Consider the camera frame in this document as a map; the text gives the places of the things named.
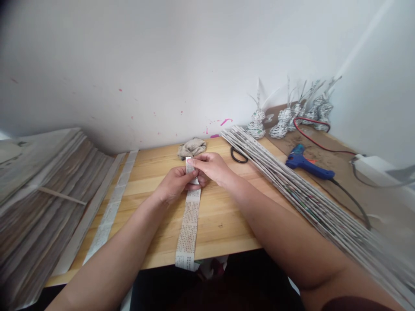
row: hand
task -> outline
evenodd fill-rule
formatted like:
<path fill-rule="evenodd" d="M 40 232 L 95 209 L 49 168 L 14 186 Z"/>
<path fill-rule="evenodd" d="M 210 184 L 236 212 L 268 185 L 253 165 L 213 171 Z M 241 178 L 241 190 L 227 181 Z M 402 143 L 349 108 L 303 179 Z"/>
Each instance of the hand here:
<path fill-rule="evenodd" d="M 236 176 L 222 157 L 214 152 L 202 153 L 193 159 L 187 160 L 187 162 L 201 171 L 199 175 L 204 177 L 204 174 L 206 174 L 221 187 L 224 187 L 229 180 Z"/>
<path fill-rule="evenodd" d="M 170 205 L 177 200 L 183 190 L 198 190 L 204 187 L 206 178 L 202 176 L 198 178 L 200 185 L 189 183 L 198 174 L 199 170 L 194 170 L 192 173 L 186 174 L 185 166 L 172 168 L 154 191 L 153 195 L 157 196 L 162 202 Z"/>

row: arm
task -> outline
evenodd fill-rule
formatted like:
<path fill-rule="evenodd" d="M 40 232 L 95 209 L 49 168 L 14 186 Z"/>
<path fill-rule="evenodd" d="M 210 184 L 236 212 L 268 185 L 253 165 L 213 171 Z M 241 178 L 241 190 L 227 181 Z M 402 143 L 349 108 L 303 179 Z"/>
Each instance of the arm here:
<path fill-rule="evenodd" d="M 402 310 L 336 246 L 233 173 L 220 155 L 204 153 L 189 163 L 230 193 L 259 243 L 298 286 L 307 310 L 321 310 L 342 296 L 363 297 Z"/>
<path fill-rule="evenodd" d="M 154 193 L 88 260 L 47 310 L 115 310 L 131 288 L 168 206 L 183 189 L 200 189 L 200 185 L 188 184 L 197 175 L 197 170 L 186 174 L 185 167 L 171 169 Z M 204 185 L 203 177 L 199 182 Z"/>

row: dark clothing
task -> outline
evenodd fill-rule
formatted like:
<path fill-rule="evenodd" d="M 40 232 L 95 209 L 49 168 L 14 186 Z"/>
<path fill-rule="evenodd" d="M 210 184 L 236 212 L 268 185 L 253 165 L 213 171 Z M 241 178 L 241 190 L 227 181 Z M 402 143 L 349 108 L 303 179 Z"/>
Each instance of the dark clothing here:
<path fill-rule="evenodd" d="M 366 299 L 342 297 L 323 311 L 351 309 L 390 310 Z M 142 270 L 134 282 L 130 310 L 302 311 L 304 306 L 284 271 L 261 249 L 230 255 L 224 275 L 204 282 L 175 266 Z"/>

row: cloth rag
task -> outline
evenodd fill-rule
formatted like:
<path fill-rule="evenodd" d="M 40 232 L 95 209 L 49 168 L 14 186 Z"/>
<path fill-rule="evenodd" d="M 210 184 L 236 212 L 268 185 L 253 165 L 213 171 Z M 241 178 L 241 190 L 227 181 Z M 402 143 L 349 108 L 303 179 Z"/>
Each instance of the cloth rag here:
<path fill-rule="evenodd" d="M 199 153 L 206 151 L 206 142 L 200 138 L 193 138 L 187 143 L 179 146 L 179 151 L 177 155 L 184 160 L 186 157 L 194 157 Z"/>

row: white wall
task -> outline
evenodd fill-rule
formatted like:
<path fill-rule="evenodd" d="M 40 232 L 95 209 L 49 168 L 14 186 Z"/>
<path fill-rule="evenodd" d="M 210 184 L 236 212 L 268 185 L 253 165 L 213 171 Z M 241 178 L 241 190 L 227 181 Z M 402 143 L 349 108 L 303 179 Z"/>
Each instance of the white wall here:
<path fill-rule="evenodd" d="M 415 2 L 385 8 L 333 93 L 332 134 L 404 168 L 415 163 Z"/>
<path fill-rule="evenodd" d="M 255 104 L 246 93 L 255 94 L 258 76 L 263 97 L 282 87 L 277 104 L 286 100 L 287 74 L 334 75 L 382 4 L 15 3 L 0 51 L 2 129 L 81 126 L 109 153 L 207 138 L 226 118 L 247 124 Z"/>
<path fill-rule="evenodd" d="M 3 132 L 0 132 L 0 140 L 5 140 L 5 139 L 9 139 L 9 138 L 10 137 L 7 134 L 5 134 Z"/>

